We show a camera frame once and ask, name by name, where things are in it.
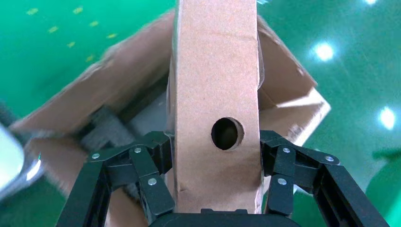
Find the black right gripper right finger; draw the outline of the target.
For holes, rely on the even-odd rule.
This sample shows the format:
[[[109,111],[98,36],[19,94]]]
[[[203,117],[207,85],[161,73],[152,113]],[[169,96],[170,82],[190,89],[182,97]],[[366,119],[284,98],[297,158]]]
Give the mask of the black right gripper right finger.
[[[386,227],[388,223],[333,155],[260,131],[263,174],[270,176],[265,213],[289,217],[293,188],[311,194],[329,227]]]

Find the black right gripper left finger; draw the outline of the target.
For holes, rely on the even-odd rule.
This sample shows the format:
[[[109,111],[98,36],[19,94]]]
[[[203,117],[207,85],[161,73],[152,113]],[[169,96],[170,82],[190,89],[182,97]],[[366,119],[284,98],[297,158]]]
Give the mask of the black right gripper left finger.
[[[121,147],[93,152],[83,165],[59,216],[58,227],[103,227],[113,191],[133,184],[149,226],[174,211],[161,177],[172,168],[170,139],[152,131]]]

